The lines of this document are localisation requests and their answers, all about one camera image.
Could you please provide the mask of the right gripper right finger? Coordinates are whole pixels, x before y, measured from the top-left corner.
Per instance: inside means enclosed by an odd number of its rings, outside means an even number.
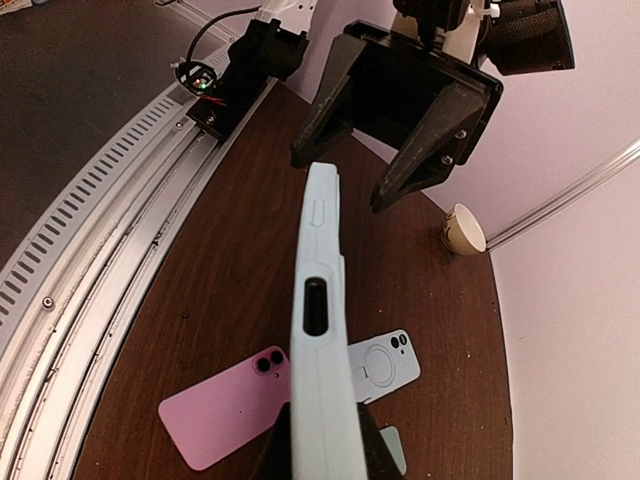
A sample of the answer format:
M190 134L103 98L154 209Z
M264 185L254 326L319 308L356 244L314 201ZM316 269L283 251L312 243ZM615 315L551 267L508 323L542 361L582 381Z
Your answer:
M401 480L400 473L369 408L357 404L369 480Z

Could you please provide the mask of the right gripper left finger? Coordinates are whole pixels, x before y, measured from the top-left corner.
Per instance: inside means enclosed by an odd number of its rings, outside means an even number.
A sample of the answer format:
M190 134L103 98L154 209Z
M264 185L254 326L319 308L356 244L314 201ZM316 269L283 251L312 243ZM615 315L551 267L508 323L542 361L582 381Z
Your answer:
M291 404L285 403L278 414L259 468L259 478L292 479Z

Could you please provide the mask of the dark green phone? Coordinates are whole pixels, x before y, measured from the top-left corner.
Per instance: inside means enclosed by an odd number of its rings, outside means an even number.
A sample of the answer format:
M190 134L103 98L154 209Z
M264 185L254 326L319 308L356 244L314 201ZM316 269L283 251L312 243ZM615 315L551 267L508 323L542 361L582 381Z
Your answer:
M399 430L392 425L379 430L391 457L402 476L407 473L407 461L401 442Z

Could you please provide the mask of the blue-cased phone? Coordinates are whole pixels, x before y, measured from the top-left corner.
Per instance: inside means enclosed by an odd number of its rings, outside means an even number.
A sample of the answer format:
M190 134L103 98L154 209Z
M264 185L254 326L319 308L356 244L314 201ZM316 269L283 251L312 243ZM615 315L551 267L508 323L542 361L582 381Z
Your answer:
M404 329L353 343L348 353L358 403L370 404L421 375L416 351Z
M295 479L364 479L367 467L350 367L333 164L309 167L299 222L290 336Z

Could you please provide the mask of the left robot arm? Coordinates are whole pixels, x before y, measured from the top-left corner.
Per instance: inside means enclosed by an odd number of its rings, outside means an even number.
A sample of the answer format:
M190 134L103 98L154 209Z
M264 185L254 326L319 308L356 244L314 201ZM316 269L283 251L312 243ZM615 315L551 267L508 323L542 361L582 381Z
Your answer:
M371 194L381 212L467 162L503 93L501 78L575 66L558 1L398 1L390 28L363 20L331 44L291 146L304 168L362 132L394 158Z

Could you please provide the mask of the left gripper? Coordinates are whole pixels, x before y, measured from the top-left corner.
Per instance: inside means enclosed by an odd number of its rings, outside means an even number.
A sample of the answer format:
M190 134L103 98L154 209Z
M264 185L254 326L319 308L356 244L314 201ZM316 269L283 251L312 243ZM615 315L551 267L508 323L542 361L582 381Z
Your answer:
M471 156L503 93L500 80L364 21L332 42L311 108L291 144L296 169L359 130L399 150L374 187L380 213L445 182Z

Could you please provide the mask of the pink magenta phone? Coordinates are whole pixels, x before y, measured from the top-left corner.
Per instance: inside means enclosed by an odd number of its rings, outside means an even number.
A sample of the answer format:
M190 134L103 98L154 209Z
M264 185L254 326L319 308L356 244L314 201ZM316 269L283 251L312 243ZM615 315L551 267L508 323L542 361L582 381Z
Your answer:
M269 430L290 397L289 360L270 346L162 400L158 415L187 466L203 471Z

